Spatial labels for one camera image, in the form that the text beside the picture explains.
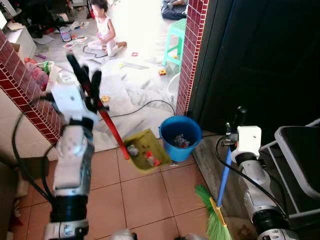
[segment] green plastic stool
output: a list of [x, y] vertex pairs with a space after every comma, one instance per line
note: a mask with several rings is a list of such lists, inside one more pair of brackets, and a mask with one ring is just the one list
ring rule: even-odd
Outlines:
[[[164, 49], [164, 57], [162, 61], [162, 65], [165, 66], [167, 64], [167, 61], [171, 61], [175, 64], [179, 65], [179, 72], [181, 71], [181, 64], [182, 64], [182, 54], [184, 52], [184, 42], [185, 42], [185, 32], [186, 32], [186, 25], [187, 25], [187, 19], [183, 18], [179, 21], [176, 21], [175, 23], [172, 23], [169, 27], [168, 36], [166, 38], [166, 44]], [[170, 40], [171, 35], [175, 35], [179, 38], [178, 45], [170, 47]], [[173, 58], [172, 56], [169, 56], [169, 53], [172, 50], [177, 49], [177, 56], [178, 59]]]

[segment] blue bucket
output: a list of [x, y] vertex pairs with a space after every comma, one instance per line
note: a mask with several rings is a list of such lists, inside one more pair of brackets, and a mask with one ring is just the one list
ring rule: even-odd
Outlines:
[[[202, 139], [202, 131], [199, 125], [186, 116], [167, 118], [161, 124], [159, 134], [162, 138], [165, 151], [176, 162], [186, 160]], [[183, 134], [183, 137], [190, 142], [188, 147], [180, 148], [175, 146], [174, 139], [180, 134]]]

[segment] broom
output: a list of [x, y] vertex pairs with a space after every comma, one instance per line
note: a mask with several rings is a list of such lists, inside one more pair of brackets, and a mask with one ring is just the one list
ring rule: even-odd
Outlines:
[[[231, 151], [228, 149], [226, 155], [226, 163], [231, 164]], [[219, 195], [217, 203], [212, 198], [211, 194], [203, 185], [198, 185], [195, 187], [196, 194], [202, 198], [205, 206], [207, 207], [209, 213], [209, 220], [207, 223], [206, 234], [209, 236], [210, 240], [232, 240], [230, 232], [227, 228], [227, 224], [221, 213], [222, 197], [225, 191], [227, 179], [229, 174], [229, 168], [224, 167], [222, 173], [222, 180], [219, 188]]]

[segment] door frame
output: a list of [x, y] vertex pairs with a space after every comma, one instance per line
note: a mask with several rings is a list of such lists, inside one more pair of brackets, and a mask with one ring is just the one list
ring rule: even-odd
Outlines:
[[198, 62], [194, 74], [193, 86], [187, 116], [199, 122], [213, 75], [232, 6], [236, 0], [210, 0], [205, 19]]

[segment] wall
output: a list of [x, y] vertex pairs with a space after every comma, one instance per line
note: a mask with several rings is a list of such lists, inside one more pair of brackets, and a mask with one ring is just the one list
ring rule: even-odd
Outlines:
[[176, 113], [186, 115], [194, 83], [209, 0], [189, 0]]
[[0, 88], [0, 150], [4, 154], [12, 157], [11, 134], [20, 111], [25, 114], [18, 138], [22, 157], [40, 157], [50, 144], [57, 144], [63, 121], [49, 102], [33, 101], [42, 94], [40, 87], [1, 30]]
[[[16, 162], [12, 150], [11, 139], [14, 126], [21, 111], [10, 100], [5, 92], [0, 89], [0, 155]], [[36, 129], [29, 119], [24, 117], [20, 123], [16, 138], [17, 149], [21, 157], [40, 157], [51, 146], [51, 143]], [[48, 158], [58, 159], [56, 151], [53, 149]]]

